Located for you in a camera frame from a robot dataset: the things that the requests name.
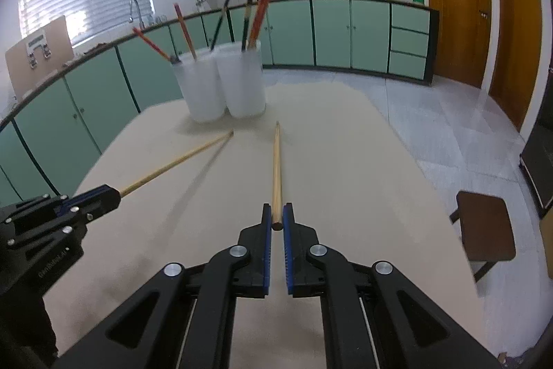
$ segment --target sink faucet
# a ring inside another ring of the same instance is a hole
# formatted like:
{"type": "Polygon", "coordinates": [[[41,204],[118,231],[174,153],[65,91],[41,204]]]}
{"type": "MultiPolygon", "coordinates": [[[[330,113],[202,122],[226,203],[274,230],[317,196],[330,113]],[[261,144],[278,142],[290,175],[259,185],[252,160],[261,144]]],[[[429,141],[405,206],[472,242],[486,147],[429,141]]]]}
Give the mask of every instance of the sink faucet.
{"type": "Polygon", "coordinates": [[[144,22],[142,21],[142,14],[140,13],[140,5],[138,5],[138,1],[137,0],[130,0],[129,1],[129,7],[131,9],[131,12],[129,13],[130,14],[130,17],[129,17],[129,22],[133,22],[133,1],[134,3],[137,5],[137,10],[138,10],[138,19],[140,21],[140,30],[144,30],[145,27],[144,27],[144,22]]]}

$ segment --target table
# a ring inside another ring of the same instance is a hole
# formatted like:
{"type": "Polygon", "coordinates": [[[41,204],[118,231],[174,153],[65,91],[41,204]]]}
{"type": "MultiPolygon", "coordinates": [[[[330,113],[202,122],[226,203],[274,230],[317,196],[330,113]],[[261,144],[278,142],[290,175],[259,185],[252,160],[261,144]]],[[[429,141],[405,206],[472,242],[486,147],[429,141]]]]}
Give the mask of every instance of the table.
{"type": "MultiPolygon", "coordinates": [[[[45,296],[60,352],[162,269],[194,266],[236,243],[272,196],[281,124],[283,200],[297,222],[348,260],[386,259],[485,344],[482,305],[438,194],[384,118],[342,83],[275,85],[263,115],[198,125],[184,101],[147,109],[78,192],[122,189],[230,128],[234,137],[148,183],[88,227],[85,255],[45,296]]],[[[283,235],[273,232],[270,293],[238,299],[231,367],[325,367],[318,299],[287,295],[283,235]]]]}

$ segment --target tiled floor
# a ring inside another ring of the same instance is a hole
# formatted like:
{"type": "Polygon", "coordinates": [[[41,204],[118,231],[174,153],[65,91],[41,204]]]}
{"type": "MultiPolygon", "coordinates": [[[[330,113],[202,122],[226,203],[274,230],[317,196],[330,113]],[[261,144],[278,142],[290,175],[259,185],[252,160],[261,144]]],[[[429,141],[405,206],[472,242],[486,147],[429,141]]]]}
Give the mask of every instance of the tiled floor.
{"type": "Polygon", "coordinates": [[[441,77],[432,87],[318,71],[266,70],[264,77],[266,85],[336,81],[364,93],[417,160],[448,212],[455,210],[461,189],[502,197],[516,257],[498,263],[477,284],[488,348],[516,356],[536,343],[553,315],[553,281],[547,277],[532,194],[518,167],[524,140],[493,99],[441,77]]]}

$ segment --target white container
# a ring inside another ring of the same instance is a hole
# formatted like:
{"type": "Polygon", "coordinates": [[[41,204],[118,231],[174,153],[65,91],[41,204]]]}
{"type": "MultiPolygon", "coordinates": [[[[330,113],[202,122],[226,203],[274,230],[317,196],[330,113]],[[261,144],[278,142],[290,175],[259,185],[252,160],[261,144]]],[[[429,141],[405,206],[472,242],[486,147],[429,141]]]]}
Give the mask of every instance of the white container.
{"type": "Polygon", "coordinates": [[[265,111],[265,86],[261,63],[261,42],[255,49],[241,51],[241,43],[217,47],[217,68],[228,110],[235,118],[256,116],[265,111]]]}
{"type": "Polygon", "coordinates": [[[196,51],[197,60],[190,52],[181,55],[180,63],[173,64],[176,79],[190,116],[197,123],[215,121],[225,112],[225,96],[217,70],[215,52],[205,47],[196,51]]]}

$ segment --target brown stool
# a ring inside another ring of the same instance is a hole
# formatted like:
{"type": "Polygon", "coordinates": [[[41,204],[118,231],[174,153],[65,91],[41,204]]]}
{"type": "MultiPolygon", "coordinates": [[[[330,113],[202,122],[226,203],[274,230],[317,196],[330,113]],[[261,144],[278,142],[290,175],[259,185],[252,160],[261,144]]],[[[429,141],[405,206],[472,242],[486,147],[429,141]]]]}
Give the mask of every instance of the brown stool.
{"type": "Polygon", "coordinates": [[[485,261],[475,274],[475,282],[484,277],[498,261],[510,261],[516,255],[513,229],[505,201],[500,197],[475,192],[457,193],[457,210],[451,223],[461,220],[461,240],[469,261],[485,261]]]}

